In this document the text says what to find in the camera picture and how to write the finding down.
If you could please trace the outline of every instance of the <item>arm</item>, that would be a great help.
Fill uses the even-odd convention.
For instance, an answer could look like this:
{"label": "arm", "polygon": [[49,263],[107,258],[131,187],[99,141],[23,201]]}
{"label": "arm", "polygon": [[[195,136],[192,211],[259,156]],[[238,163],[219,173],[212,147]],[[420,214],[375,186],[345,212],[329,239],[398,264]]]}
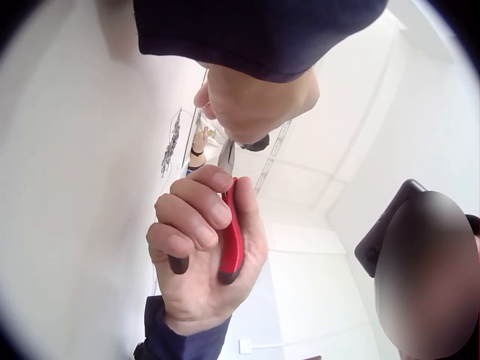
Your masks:
{"label": "arm", "polygon": [[230,318],[214,328],[189,336],[179,335],[167,325],[162,297],[149,297],[145,306],[146,339],[135,350],[135,360],[216,359],[225,341],[229,322]]}
{"label": "arm", "polygon": [[[267,257],[258,205],[249,178],[237,179],[235,209],[245,255],[237,279],[223,285],[217,279],[230,209],[218,193],[233,178],[222,169],[202,166],[170,187],[155,204],[157,223],[148,230],[150,257],[161,297],[149,297],[145,307],[145,342],[136,360],[214,360],[220,354],[233,312],[247,298]],[[189,258],[188,269],[173,274],[171,255]]]}
{"label": "arm", "polygon": [[231,139],[253,144],[313,108],[320,93],[312,66],[370,25],[386,3],[134,0],[134,7],[140,52],[209,67],[195,105]]}
{"label": "arm", "polygon": [[208,138],[208,127],[206,126],[203,131],[198,131],[195,134],[193,138],[192,150],[190,151],[190,158],[188,162],[188,168],[190,171],[197,170],[200,166],[204,165],[207,162],[207,159],[204,154],[205,142],[207,138]]}

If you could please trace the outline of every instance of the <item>dark navy sleeve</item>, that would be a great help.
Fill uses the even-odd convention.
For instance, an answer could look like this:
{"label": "dark navy sleeve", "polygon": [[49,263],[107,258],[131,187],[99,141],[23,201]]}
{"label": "dark navy sleeve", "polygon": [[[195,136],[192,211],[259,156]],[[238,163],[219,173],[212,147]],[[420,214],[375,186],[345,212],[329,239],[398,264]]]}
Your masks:
{"label": "dark navy sleeve", "polygon": [[230,319],[213,329],[181,336],[164,320],[165,304],[161,296],[147,298],[145,306],[145,342],[135,350],[135,360],[214,360],[220,355]]}
{"label": "dark navy sleeve", "polygon": [[387,0],[134,0],[140,52],[295,80]]}

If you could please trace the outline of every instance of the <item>wall outlet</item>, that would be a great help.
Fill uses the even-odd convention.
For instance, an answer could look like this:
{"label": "wall outlet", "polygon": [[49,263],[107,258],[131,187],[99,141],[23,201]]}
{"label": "wall outlet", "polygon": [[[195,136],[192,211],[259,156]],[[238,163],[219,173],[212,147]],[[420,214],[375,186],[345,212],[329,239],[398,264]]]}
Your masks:
{"label": "wall outlet", "polygon": [[252,341],[250,339],[240,339],[239,348],[240,348],[240,354],[251,354]]}

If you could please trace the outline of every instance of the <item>black hair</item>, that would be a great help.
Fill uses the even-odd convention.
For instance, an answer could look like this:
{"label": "black hair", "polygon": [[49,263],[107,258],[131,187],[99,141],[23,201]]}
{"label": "black hair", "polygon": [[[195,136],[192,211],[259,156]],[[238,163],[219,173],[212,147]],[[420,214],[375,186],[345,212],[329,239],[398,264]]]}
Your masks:
{"label": "black hair", "polygon": [[242,145],[242,149],[247,149],[247,150],[250,150],[250,151],[262,151],[264,149],[266,149],[266,147],[270,144],[270,135],[267,134],[266,137],[264,137],[262,140],[259,140],[257,141],[256,143],[254,144],[250,144],[250,145]]}
{"label": "black hair", "polygon": [[480,219],[475,215],[465,215],[472,228],[473,235],[480,236]]}

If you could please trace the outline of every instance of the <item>sleeve cuff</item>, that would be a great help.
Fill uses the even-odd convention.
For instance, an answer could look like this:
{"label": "sleeve cuff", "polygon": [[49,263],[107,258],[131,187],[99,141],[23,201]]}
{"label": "sleeve cuff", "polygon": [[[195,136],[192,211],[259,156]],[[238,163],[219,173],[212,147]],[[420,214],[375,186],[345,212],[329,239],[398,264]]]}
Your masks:
{"label": "sleeve cuff", "polygon": [[165,303],[161,296],[147,298],[145,306],[145,347],[159,359],[216,359],[225,341],[228,318],[223,324],[191,336],[175,333],[165,324]]}

